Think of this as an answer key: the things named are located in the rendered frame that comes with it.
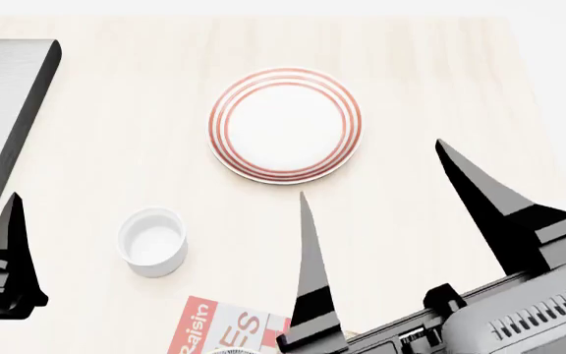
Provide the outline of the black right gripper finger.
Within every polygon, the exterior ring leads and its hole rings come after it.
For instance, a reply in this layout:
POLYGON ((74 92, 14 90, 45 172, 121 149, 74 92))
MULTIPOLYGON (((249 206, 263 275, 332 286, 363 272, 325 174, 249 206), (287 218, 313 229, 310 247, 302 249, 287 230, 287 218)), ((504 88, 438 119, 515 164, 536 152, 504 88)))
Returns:
POLYGON ((341 354, 348 350, 334 307, 310 205, 300 194, 302 255, 289 328, 276 342, 283 354, 341 354))
POLYGON ((504 273, 545 273, 566 265, 566 210, 523 197, 442 140, 435 150, 504 273))

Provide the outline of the grey flat stove burner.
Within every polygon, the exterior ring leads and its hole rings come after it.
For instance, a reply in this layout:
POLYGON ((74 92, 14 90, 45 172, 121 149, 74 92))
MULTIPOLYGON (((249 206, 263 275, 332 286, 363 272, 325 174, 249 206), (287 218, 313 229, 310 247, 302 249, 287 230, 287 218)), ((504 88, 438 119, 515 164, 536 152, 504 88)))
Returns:
POLYGON ((55 39, 0 39, 0 197, 61 58, 55 39))

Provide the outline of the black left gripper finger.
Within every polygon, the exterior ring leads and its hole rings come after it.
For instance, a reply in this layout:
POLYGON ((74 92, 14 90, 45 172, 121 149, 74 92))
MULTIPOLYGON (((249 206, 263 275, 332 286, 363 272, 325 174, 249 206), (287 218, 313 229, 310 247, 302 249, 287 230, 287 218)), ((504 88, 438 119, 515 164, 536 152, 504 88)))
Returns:
POLYGON ((7 262, 6 300, 0 319, 26 319, 33 309, 45 307, 49 297, 41 290, 28 246, 23 200, 13 193, 0 214, 0 260, 7 262))

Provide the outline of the white plate with red rings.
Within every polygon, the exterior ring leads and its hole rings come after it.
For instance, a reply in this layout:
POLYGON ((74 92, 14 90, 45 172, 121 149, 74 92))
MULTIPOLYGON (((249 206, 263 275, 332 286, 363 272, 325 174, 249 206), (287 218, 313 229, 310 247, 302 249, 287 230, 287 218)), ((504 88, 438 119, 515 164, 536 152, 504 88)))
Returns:
POLYGON ((302 67, 268 68, 223 90, 206 134, 217 160, 247 179, 295 185, 333 173, 356 152, 362 108, 349 88, 302 67))

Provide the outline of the white ramekin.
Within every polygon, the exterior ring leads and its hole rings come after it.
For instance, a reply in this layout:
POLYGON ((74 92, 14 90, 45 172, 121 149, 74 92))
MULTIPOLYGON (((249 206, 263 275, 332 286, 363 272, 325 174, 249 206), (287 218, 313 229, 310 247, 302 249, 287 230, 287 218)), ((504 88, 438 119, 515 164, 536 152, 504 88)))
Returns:
POLYGON ((117 247, 123 261, 137 275, 166 276, 187 258, 187 229, 179 214, 171 209, 143 208, 122 223, 117 247))

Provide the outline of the red and white cookies box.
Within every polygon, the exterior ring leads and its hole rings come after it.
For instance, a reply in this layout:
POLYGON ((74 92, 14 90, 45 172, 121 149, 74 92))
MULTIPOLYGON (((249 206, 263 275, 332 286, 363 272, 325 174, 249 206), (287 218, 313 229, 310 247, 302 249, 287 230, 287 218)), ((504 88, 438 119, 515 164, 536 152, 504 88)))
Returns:
POLYGON ((281 354, 276 337, 288 330, 290 322, 279 315, 191 296, 167 354, 208 354, 226 347, 281 354))

